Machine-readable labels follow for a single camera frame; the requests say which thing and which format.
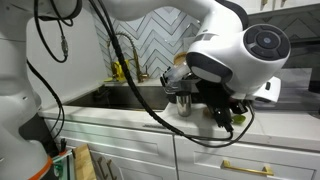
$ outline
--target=metal cup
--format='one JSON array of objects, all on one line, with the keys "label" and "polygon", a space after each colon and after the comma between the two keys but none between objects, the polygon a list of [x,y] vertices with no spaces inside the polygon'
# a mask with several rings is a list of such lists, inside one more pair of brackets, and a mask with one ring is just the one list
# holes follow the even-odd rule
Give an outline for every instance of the metal cup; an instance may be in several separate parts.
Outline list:
[{"label": "metal cup", "polygon": [[182,117],[191,114],[191,92],[180,91],[176,93],[178,113]]}]

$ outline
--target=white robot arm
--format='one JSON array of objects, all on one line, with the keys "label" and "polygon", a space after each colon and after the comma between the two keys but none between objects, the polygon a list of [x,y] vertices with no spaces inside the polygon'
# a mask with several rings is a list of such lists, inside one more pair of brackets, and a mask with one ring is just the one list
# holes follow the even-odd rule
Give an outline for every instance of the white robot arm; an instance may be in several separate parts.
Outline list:
[{"label": "white robot arm", "polygon": [[[0,0],[0,179],[26,179],[42,172],[41,177],[47,170],[46,164],[50,164],[39,142],[25,141],[18,133],[19,127],[39,107],[27,78],[25,61],[26,24],[32,17],[33,2]],[[54,2],[63,17],[77,15],[79,1]],[[281,30],[260,25],[243,31],[241,18],[214,0],[104,0],[104,3],[119,20],[137,19],[163,6],[178,8],[195,17],[202,26],[187,54],[191,71],[201,79],[223,84],[234,99],[262,97],[277,101],[280,80],[272,76],[290,53],[288,38]],[[39,6],[40,15],[46,19],[56,17],[49,0],[40,0]]]}]

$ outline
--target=herringbone tile backsplash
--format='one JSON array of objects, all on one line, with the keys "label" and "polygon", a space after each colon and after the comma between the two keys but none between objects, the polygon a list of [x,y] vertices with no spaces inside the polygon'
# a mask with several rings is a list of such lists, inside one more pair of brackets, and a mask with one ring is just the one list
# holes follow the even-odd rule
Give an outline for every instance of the herringbone tile backsplash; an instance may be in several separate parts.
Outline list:
[{"label": "herringbone tile backsplash", "polygon": [[[110,47],[107,48],[108,36],[98,16],[93,13],[97,35],[99,38],[103,58],[111,76],[110,62],[116,61],[116,55]],[[185,38],[194,37],[200,27],[198,20],[190,17],[184,12],[172,7],[164,7],[154,10],[146,16],[130,22],[112,19],[115,31],[128,33],[134,40],[138,55],[140,68],[152,78],[158,78],[168,66],[173,63],[175,54],[186,51],[188,44]],[[302,11],[299,13],[278,13],[278,15],[264,15],[263,18],[250,18],[250,24],[268,23],[275,25],[286,32],[290,39],[320,37],[320,9],[313,11]],[[127,39],[119,37],[120,45],[126,59],[132,59],[132,48]],[[136,77],[135,65],[130,61],[131,74]]]}]

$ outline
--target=gold faucet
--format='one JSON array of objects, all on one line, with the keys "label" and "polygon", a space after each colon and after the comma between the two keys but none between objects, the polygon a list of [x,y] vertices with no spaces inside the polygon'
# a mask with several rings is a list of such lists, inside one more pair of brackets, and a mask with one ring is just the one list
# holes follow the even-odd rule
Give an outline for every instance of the gold faucet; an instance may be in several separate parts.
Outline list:
[{"label": "gold faucet", "polygon": [[150,76],[147,72],[148,70],[148,67],[146,66],[146,72],[145,73],[142,73],[141,70],[140,70],[140,64],[139,64],[139,56],[138,56],[138,53],[137,53],[137,50],[136,50],[136,47],[133,43],[133,40],[132,38],[130,37],[130,35],[128,35],[127,33],[125,32],[116,32],[116,35],[119,35],[119,36],[124,36],[126,37],[131,46],[132,46],[132,52],[133,52],[133,60],[135,62],[135,65],[136,65],[136,74],[137,74],[137,79],[138,79],[138,83],[142,83],[144,80],[146,79],[149,79]]}]

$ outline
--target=kitchen counter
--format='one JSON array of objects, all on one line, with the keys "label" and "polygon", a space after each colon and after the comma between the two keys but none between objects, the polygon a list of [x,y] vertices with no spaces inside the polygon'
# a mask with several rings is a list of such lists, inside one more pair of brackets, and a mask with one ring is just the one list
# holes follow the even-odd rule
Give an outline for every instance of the kitchen counter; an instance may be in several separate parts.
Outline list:
[{"label": "kitchen counter", "polygon": [[[153,86],[159,83],[150,80],[139,85]],[[203,115],[205,107],[204,104],[193,104],[192,114],[189,117],[180,117],[176,105],[169,103],[163,112],[157,114],[188,134],[227,137],[229,134],[224,128],[219,128],[214,120]],[[146,112],[73,106],[64,106],[64,110],[66,121],[171,133]],[[40,115],[55,119],[58,108],[42,110]],[[250,121],[250,113],[246,113],[245,116],[246,121],[242,125],[233,125],[234,137],[237,137]],[[320,151],[320,116],[305,112],[256,111],[254,123],[240,141]]]}]

